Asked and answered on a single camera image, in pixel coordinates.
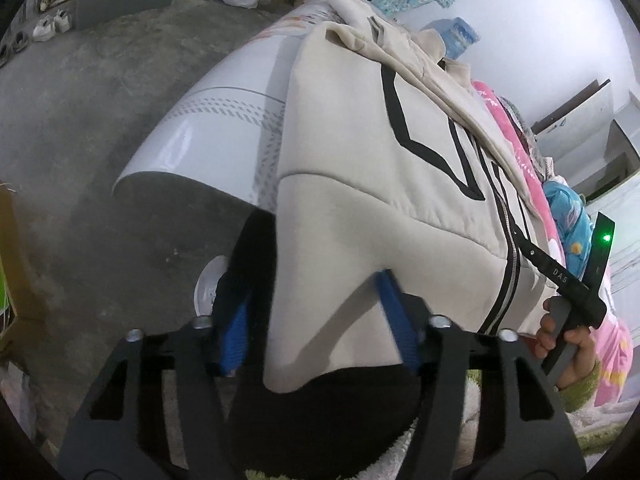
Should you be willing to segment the green fuzzy sleeve forearm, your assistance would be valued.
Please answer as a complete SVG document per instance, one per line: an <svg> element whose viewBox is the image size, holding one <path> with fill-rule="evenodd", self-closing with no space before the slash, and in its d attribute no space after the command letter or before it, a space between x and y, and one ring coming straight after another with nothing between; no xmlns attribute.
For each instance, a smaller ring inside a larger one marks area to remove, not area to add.
<svg viewBox="0 0 640 480"><path fill-rule="evenodd" d="M558 390L587 470L600 460L620 436L639 403L639 399L635 398L601 406L594 404L599 372L600 362L597 362L587 378L564 390ZM472 463L480 422L481 393L482 372L469 370L466 374L464 409L454 470Z"/></svg>

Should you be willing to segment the person right hand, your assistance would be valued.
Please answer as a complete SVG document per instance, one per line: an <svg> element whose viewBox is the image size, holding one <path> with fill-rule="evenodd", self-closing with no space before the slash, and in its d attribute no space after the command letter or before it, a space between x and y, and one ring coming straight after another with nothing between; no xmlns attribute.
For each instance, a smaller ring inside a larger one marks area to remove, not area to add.
<svg viewBox="0 0 640 480"><path fill-rule="evenodd" d="M544 302L544 310L547 313L540 320L534 345L534 355L540 360L545 359L549 352L556 347L555 317L551 314L551 309L563 302L564 300L559 296L550 297ZM591 337L589 327L579 325L572 330L567 330L563 340L569 346L574 346L576 352L563 370L562 375L555 382L559 390L566 389L588 377L594 370L597 361L596 344Z"/></svg>

